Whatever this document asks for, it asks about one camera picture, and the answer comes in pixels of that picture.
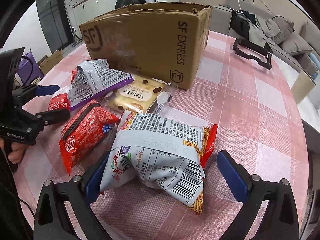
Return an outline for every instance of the black door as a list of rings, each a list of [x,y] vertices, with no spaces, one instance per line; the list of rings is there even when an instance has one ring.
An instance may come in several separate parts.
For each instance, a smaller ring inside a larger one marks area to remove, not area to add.
[[[72,43],[64,0],[36,0],[39,20],[51,52]]]
[[[118,9],[129,4],[147,3],[146,0],[117,0],[115,9]]]

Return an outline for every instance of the hand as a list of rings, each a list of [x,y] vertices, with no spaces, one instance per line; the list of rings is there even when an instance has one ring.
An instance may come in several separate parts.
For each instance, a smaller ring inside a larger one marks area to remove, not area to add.
[[[4,149],[4,141],[2,138],[0,138],[0,147],[1,149]],[[10,152],[8,155],[9,161],[13,164],[21,162],[23,154],[28,147],[28,145],[17,142],[11,143],[12,152]]]

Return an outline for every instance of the metal screw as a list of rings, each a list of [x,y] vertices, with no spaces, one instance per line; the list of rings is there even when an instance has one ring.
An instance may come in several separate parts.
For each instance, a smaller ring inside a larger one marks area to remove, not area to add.
[[[49,186],[51,184],[51,180],[47,179],[45,182],[44,182],[44,185],[45,186]]]
[[[260,180],[260,177],[259,177],[259,175],[257,175],[257,174],[253,174],[253,175],[251,176],[251,178],[252,178],[254,181],[259,181],[259,180]]]
[[[283,184],[289,185],[289,181],[287,179],[282,179],[281,181],[282,181]]]
[[[78,182],[79,180],[81,180],[81,176],[76,175],[76,176],[74,176],[74,177],[72,178],[72,180],[73,180],[74,182]]]

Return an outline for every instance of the gray pillow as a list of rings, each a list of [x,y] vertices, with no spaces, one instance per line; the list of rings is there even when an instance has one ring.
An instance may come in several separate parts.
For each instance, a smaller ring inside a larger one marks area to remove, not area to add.
[[[306,54],[313,51],[313,48],[298,34],[291,33],[290,37],[280,44],[283,51],[290,56]]]
[[[273,42],[278,45],[290,37],[293,32],[293,22],[283,18],[282,16],[273,17],[272,20],[278,25],[280,32],[272,37]]]

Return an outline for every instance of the sf express box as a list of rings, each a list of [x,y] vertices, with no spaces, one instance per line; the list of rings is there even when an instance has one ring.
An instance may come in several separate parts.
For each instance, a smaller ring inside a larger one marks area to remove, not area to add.
[[[92,59],[189,89],[207,44],[212,7],[159,2],[128,5],[80,25]]]

